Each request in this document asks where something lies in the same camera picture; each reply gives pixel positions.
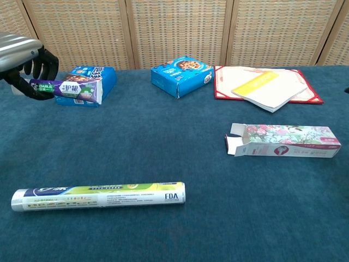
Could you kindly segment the red-edged certificate folder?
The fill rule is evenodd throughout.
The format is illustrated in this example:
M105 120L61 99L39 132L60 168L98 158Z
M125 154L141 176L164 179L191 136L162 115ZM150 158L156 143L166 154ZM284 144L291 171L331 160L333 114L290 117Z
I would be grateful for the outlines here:
M310 82L299 69L279 68L253 68L243 66L215 66L214 96L216 99L242 100L231 92L232 89L248 82L260 74L271 71L284 75L290 74L297 82L305 87L305 90L293 97L289 102L293 104L323 104L323 99L318 95Z

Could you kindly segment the floral toothpaste carton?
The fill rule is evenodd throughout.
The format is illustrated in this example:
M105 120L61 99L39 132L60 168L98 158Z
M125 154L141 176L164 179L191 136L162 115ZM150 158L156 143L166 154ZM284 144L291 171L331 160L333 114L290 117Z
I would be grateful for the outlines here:
M227 153L239 156L332 158L341 143L329 127L233 123Z

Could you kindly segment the blue cookie box brown panel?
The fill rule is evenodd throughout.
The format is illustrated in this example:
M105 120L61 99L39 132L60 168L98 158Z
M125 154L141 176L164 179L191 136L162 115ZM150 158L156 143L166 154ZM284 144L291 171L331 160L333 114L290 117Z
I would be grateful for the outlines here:
M77 66L66 75L64 80L100 80L102 86L102 100L117 82L116 71L112 67L94 67L94 66ZM56 96L55 101L58 105L99 107L96 102L80 100L76 98L67 98Z

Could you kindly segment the blue cookie box round print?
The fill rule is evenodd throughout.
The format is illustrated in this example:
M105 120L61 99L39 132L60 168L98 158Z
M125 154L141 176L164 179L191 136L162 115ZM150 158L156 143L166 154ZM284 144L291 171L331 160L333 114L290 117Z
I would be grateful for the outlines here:
M151 83L179 99L214 80L214 68L182 56L151 69Z

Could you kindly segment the teal table cloth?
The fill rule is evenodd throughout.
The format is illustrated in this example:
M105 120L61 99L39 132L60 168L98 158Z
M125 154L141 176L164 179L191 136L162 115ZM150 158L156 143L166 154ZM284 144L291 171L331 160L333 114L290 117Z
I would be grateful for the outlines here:
M304 67L322 105L175 99L122 70L98 108L0 81L0 262L349 262L349 66ZM234 157L232 123L328 126L333 158ZM14 212L19 188L183 181L183 205Z

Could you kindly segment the green and white cling film roll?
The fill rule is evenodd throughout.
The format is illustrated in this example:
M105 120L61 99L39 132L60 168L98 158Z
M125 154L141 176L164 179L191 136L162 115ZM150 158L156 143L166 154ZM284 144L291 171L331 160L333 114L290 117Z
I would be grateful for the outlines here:
M13 211L183 204L184 182L111 184L18 189L12 196Z

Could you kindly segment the woven wooden folding screen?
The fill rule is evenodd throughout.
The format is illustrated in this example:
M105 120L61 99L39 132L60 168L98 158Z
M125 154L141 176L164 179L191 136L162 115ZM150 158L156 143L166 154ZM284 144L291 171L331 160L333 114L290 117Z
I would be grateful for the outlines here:
M41 40L61 71L349 65L349 0L0 0L0 32Z

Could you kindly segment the white booklet with yellow band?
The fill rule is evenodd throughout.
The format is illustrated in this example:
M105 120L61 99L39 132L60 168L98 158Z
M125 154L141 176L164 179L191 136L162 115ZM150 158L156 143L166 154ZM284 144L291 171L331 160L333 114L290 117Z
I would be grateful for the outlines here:
M231 93L275 112L307 89L300 75L287 69L241 69L228 79Z

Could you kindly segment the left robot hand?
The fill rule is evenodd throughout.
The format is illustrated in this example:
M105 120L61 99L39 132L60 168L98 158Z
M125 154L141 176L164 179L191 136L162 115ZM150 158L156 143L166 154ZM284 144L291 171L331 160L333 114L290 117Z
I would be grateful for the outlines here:
M20 72L34 79L54 80L59 70L59 59L31 37L0 32L0 80L6 81L25 96L35 100L49 100L53 93L36 91Z

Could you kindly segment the white and purple toothpaste tube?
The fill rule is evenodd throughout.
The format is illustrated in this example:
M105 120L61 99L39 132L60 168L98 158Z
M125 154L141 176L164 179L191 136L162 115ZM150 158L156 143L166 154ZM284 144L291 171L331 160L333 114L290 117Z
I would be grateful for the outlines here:
M35 91L52 93L55 96L74 98L92 103L102 103L103 87L101 80L57 81L25 79Z

